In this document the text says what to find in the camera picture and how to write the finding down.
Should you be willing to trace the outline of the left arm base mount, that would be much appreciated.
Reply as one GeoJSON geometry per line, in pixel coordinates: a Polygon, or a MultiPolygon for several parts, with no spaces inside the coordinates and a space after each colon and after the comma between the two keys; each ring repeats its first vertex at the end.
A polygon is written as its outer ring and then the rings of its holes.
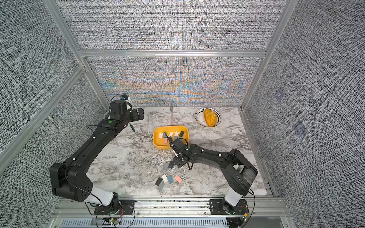
{"type": "Polygon", "coordinates": [[[96,206],[93,212],[94,215],[110,215],[110,216],[120,216],[120,215],[133,215],[134,207],[136,201],[133,199],[122,199],[119,200],[119,209],[112,209],[109,207],[96,206]]]}

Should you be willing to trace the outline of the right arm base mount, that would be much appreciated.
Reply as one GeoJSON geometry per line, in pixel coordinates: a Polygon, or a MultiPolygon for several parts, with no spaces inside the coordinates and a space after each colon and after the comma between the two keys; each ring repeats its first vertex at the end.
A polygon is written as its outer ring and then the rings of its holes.
{"type": "Polygon", "coordinates": [[[244,215],[248,216],[250,213],[247,201],[239,200],[236,206],[232,206],[225,199],[211,199],[209,202],[209,209],[212,215],[244,215]]]}

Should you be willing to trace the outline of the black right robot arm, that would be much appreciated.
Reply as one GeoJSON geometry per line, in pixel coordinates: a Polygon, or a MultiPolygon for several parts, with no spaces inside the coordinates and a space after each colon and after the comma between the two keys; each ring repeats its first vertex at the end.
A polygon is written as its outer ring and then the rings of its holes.
{"type": "Polygon", "coordinates": [[[255,166],[236,149],[218,152],[182,142],[174,142],[170,147],[175,154],[173,160],[178,168],[187,164],[192,169],[194,164],[205,164],[219,169],[229,185],[222,203],[232,209],[238,206],[242,197],[249,194],[258,175],[255,166]]]}

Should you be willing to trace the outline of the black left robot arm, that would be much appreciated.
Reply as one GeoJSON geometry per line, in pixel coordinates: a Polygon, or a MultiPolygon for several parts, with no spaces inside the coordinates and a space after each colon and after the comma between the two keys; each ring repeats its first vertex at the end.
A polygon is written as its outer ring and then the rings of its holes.
{"type": "Polygon", "coordinates": [[[54,163],[50,169],[52,192],[55,196],[103,205],[110,210],[118,210],[118,194],[106,191],[88,178],[89,167],[104,149],[130,122],[144,119],[142,108],[133,109],[115,119],[103,119],[89,139],[62,163],[54,163]]]}

